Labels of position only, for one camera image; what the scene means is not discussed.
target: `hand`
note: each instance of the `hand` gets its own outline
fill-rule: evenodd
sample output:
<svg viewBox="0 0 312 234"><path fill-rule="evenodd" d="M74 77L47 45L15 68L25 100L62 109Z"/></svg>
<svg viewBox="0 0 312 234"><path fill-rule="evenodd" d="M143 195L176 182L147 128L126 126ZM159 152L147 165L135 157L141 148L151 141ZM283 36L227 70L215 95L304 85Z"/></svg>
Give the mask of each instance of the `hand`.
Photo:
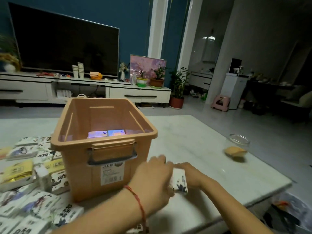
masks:
<svg viewBox="0 0 312 234"><path fill-rule="evenodd" d="M136 169L129 186L138 195L147 216L165 207L174 196L169 188L172 170L173 163L166 163L164 155L152 157Z"/></svg>
<svg viewBox="0 0 312 234"><path fill-rule="evenodd" d="M205 174L201 173L190 163L177 163L174 164L174 167L184 169L186 175L186 184L188 187L198 189L202 188L202 181L205 177L207 177Z"/></svg>

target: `orange storage box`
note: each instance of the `orange storage box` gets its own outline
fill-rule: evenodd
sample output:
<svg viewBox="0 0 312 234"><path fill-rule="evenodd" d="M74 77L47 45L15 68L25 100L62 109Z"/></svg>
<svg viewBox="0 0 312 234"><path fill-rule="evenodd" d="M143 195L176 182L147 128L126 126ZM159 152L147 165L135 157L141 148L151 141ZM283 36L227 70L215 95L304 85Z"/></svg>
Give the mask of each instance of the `orange storage box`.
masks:
<svg viewBox="0 0 312 234"><path fill-rule="evenodd" d="M88 138L91 131L126 135ZM71 98L51 139L62 153L75 202L121 189L146 161L157 129L128 99Z"/></svg>

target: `tv frame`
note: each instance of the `tv frame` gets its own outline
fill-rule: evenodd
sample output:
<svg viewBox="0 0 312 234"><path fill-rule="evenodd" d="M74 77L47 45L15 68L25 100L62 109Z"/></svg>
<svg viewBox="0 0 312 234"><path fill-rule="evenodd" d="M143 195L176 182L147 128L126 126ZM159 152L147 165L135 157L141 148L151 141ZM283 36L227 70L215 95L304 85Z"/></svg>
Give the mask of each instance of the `tv frame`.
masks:
<svg viewBox="0 0 312 234"><path fill-rule="evenodd" d="M44 69L44 68L35 68L35 67L23 67L23 65L22 65L22 60L21 60L21 55L20 55L19 48L18 48L18 41L17 41L16 35L15 35L15 29L14 29L14 25L13 25L13 21L12 21L12 14L11 14L11 10L10 10L9 3L15 4L15 5L20 5L20 6L24 6L24 5L17 4L17 3L13 3L13 2L10 2L10 1L7 2L7 8L8 8L8 10L9 10L9 12L10 12L10 22L11 22L11 25L12 25L12 28L13 28L13 35L14 35L16 47L17 47L17 50L18 50L18 58L19 58L19 60L20 60L21 69L24 68L24 69L30 69L30 70L47 70L47 71L57 71L57 72L73 73L72 71L67 71L67 70ZM29 6L24 6L24 7L32 8L32 9L35 9L35 10L38 10L38 11L45 11L45 10L41 10L41 9L38 9L38 8L29 7ZM56 13L56 12L53 12L53 11L45 11L45 12L48 12L48 13L51 13L51 14L55 14L55 15L62 15L62 16L66 16L66 17L69 17L69 18L79 19L79 20L83 20L83 21L86 21L86 22L90 22L90 23L94 23L94 24L103 25L103 26L107 26L107 27L112 27L112 28L118 29L117 75L106 75L106 74L103 74L103 76L117 77L117 78L118 78L118 73L119 73L119 36L120 36L120 29L119 29L119 28L113 27L113 26L109 26L109 25L105 25L105 24L101 24L101 23L97 23L97 22L93 22L93 21L90 21L90 20L80 19L80 18L77 18L77 17L69 16L69 15L59 14L59 13Z"/></svg>

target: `glossy floor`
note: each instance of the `glossy floor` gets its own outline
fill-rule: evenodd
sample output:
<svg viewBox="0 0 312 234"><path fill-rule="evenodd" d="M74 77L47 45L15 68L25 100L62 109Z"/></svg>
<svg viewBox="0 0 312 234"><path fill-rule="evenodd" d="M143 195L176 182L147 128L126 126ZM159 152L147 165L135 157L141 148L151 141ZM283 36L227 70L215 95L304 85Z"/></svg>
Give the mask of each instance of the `glossy floor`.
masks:
<svg viewBox="0 0 312 234"><path fill-rule="evenodd" d="M0 124L7 122L1 119L58 118L61 112L62 108L0 107ZM294 185L290 192L312 207L312 123L292 124L278 116L258 116L245 110L225 113L211 109L198 98L186 98L181 110L156 107L142 112L147 116L192 115L224 136L244 135L251 141L250 152L291 178ZM1 126L14 127L14 120L10 121L11 125ZM0 136L10 135L0 131Z"/></svg>

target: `bin rim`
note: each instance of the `bin rim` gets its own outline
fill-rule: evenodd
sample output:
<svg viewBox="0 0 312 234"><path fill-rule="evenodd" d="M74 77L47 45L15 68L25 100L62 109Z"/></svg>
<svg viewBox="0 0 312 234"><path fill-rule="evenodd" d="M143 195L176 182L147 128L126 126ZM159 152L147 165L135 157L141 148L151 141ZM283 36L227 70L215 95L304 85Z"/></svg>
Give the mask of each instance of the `bin rim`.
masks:
<svg viewBox="0 0 312 234"><path fill-rule="evenodd" d="M113 137L101 137L101 138L92 138L92 139L81 139L81 140L73 140L73 141L59 141L58 138L60 136L60 130L62 128L62 124L65 120L66 112L72 102L72 100L81 100L86 98L70 98L68 99L62 114L60 118L57 121L57 125L55 127L55 130L53 132L52 138L51 138L51 145L52 149L55 151L63 151L64 149L72 149L77 148L77 145L79 147L83 148L89 148L93 143L100 143L100 142L113 142L118 140L124 140L129 139L129 137L134 138L135 140L140 139L141 137L145 137L144 139L152 140L158 137L158 130L154 127L154 125L146 118L146 116L134 105L133 102L131 102L127 98L87 98L89 100L97 100L97 99L105 99L105 100L126 100L130 102L135 110L145 119L147 124L152 128L153 132L147 132L147 133L138 133L138 134L131 134L131 135L117 135Z"/></svg>

